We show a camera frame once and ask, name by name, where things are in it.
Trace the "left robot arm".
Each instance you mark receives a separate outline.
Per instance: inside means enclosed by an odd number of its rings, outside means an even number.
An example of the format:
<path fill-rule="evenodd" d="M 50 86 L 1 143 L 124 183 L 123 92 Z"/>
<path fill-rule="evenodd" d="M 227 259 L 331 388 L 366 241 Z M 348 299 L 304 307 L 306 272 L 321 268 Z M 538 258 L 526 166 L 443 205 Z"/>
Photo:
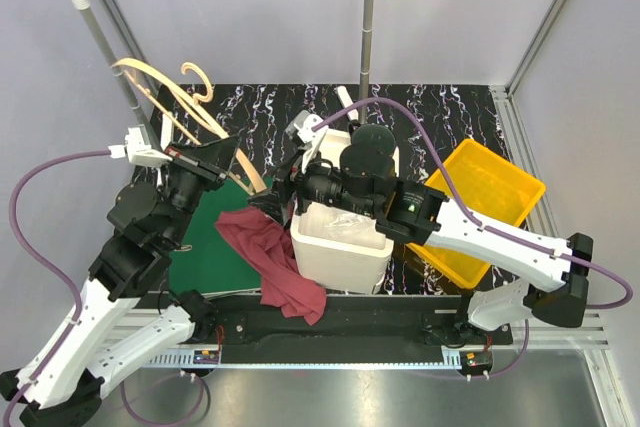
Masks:
<path fill-rule="evenodd" d="M 163 167 L 164 185 L 131 182 L 118 193 L 107 215 L 114 228 L 88 269 L 83 286 L 38 253 L 22 234 L 17 202 L 38 173 L 74 160 L 67 155 L 29 171 L 12 192 L 11 228 L 23 248 L 67 284 L 73 307 L 55 333 L 25 367 L 1 375 L 8 405 L 2 423 L 10 425 L 17 405 L 25 426 L 82 426 L 123 380 L 165 349 L 183 342 L 203 343 L 215 336 L 216 310 L 195 290 L 184 292 L 148 325 L 107 352 L 100 347 L 118 322 L 132 311 L 171 265 L 204 193 L 221 188 L 238 151 L 235 136 L 202 145 L 171 143 L 164 150 L 133 152 L 132 142 L 81 153 L 81 158 L 127 157 L 135 164 Z"/>

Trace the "maroon tank top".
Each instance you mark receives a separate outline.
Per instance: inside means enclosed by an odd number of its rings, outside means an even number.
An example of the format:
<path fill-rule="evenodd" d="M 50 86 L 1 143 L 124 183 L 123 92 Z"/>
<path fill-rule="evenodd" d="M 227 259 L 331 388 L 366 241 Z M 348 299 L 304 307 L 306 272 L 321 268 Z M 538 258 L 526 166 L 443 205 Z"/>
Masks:
<path fill-rule="evenodd" d="M 312 326 L 324 315 L 327 293 L 303 277 L 287 230 L 255 207 L 223 212 L 215 223 L 220 236 L 261 277 L 261 303 L 286 318 Z"/>

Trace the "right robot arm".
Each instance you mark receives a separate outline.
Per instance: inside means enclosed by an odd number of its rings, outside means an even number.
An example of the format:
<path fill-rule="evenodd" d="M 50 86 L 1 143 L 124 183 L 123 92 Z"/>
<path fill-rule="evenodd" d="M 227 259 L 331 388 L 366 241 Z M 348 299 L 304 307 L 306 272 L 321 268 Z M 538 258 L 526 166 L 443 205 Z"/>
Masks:
<path fill-rule="evenodd" d="M 442 191 L 397 177 L 393 158 L 372 145 L 346 147 L 337 166 L 298 151 L 249 204 L 283 226 L 313 204 L 359 214 L 395 243 L 457 251 L 516 274 L 516 282 L 463 297 L 453 321 L 463 342 L 476 343 L 505 324 L 530 318 L 560 328 L 583 323 L 590 237 L 538 236 L 476 215 Z"/>

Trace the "beige wooden clothes hanger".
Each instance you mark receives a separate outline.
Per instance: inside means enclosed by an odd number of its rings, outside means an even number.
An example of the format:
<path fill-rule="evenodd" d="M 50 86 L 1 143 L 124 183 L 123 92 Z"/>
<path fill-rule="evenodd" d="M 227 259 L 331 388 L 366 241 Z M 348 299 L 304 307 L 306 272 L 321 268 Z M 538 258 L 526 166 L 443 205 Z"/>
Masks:
<path fill-rule="evenodd" d="M 133 58 L 123 58 L 111 65 L 111 68 L 118 74 L 124 75 L 128 81 L 135 86 L 142 95 L 144 95 L 152 104 L 163 114 L 165 120 L 169 121 L 174 127 L 177 127 L 190 141 L 191 145 L 202 145 L 183 124 L 181 124 L 174 115 L 167 110 L 156 98 L 154 98 L 149 89 L 143 87 L 138 81 L 133 69 L 145 73 L 164 85 L 173 95 L 175 100 L 180 104 L 183 110 L 191 116 L 205 130 L 217 135 L 220 139 L 230 137 L 230 135 L 220 126 L 217 121 L 199 104 L 200 101 L 210 102 L 213 99 L 214 91 L 211 82 L 205 75 L 204 71 L 191 62 L 185 62 L 181 67 L 181 72 L 186 74 L 188 71 L 195 72 L 205 83 L 206 94 L 189 95 L 178 84 L 173 82 L 169 77 L 158 71 L 154 67 Z M 155 149 L 164 153 L 165 149 L 173 142 L 169 139 L 165 143 L 160 143 Z M 264 191 L 267 186 L 259 175 L 253 164 L 250 162 L 245 153 L 238 147 L 236 154 L 237 162 L 248 177 L 249 184 L 242 182 L 241 178 L 233 173 L 229 173 L 228 177 L 233 180 L 248 195 L 253 195 Z"/>

